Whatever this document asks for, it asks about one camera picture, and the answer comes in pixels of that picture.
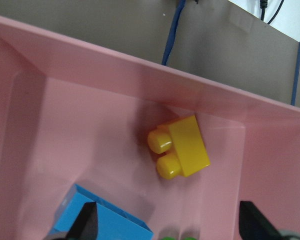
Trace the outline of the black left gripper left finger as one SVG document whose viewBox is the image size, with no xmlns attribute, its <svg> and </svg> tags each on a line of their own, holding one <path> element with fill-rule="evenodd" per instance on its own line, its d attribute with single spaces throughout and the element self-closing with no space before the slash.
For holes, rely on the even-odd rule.
<svg viewBox="0 0 300 240">
<path fill-rule="evenodd" d="M 98 214 L 95 202 L 86 202 L 70 230 L 66 240 L 96 240 L 98 236 Z"/>
</svg>

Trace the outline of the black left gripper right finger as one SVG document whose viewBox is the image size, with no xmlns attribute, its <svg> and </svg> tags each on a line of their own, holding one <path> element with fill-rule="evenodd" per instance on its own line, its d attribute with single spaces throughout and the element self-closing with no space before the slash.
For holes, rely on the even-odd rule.
<svg viewBox="0 0 300 240">
<path fill-rule="evenodd" d="M 282 240 L 283 236 L 252 201 L 240 201 L 239 234 L 243 240 Z"/>
</svg>

